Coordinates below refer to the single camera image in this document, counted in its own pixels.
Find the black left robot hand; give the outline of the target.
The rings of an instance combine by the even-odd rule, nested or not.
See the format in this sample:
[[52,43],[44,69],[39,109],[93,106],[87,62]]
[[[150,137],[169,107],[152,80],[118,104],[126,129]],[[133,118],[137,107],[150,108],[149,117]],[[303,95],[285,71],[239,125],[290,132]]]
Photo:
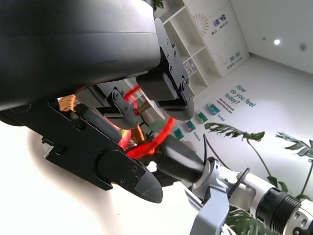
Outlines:
[[160,203],[160,183],[107,121],[130,118],[116,83],[131,77],[174,119],[193,116],[188,75],[151,0],[1,1],[1,121],[40,134],[48,161],[91,184]]

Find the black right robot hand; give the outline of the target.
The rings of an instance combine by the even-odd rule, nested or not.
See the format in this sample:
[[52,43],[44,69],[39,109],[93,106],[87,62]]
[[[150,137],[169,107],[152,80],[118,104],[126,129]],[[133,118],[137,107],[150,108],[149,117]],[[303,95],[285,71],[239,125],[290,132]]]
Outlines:
[[153,155],[156,163],[154,176],[162,187],[177,181],[196,182],[204,172],[204,163],[186,144],[168,136]]

